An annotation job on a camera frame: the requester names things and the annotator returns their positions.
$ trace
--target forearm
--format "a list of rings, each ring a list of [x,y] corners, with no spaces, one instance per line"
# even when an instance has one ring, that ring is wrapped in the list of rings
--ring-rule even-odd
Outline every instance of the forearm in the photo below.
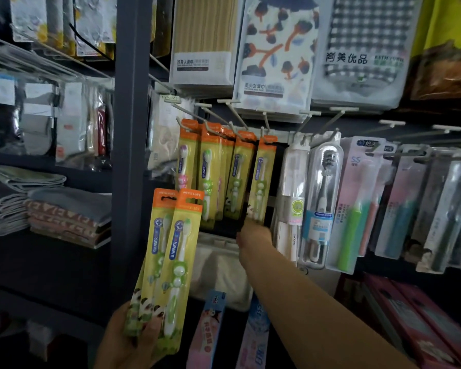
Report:
[[[414,367],[276,249],[256,246],[247,257],[249,281],[298,369]]]

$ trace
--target person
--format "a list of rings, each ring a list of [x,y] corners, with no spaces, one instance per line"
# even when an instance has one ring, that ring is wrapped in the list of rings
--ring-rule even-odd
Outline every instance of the person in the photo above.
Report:
[[[298,369],[416,368],[406,356],[285,259],[273,247],[268,228],[246,220],[236,241],[239,260],[249,282]],[[284,313],[284,301],[287,301],[287,313]],[[108,323],[95,369],[149,368],[157,359],[151,354],[161,320],[151,320],[135,349],[123,337],[128,305],[117,310]]]

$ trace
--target right hand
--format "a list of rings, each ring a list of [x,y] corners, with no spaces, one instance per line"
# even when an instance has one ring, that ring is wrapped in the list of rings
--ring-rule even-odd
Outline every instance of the right hand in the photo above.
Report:
[[[250,219],[244,222],[236,236],[236,242],[239,246],[239,261],[245,270],[252,263],[254,254],[273,247],[270,229]]]

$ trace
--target left hand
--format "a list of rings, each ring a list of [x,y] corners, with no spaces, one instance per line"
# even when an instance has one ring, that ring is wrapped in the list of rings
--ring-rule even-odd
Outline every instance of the left hand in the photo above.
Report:
[[[138,347],[133,347],[130,337],[123,334],[130,302],[118,308],[108,323],[103,340],[97,350],[94,369],[149,369],[162,357],[152,353],[159,337],[162,319],[152,318],[141,333]]]

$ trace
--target red box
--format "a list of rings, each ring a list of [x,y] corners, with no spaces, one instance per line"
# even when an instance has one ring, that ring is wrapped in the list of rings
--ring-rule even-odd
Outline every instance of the red box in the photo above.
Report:
[[[397,282],[393,284],[461,361],[461,326],[456,324],[418,287]]]
[[[461,368],[453,352],[389,279],[366,274],[364,282],[422,369]]]

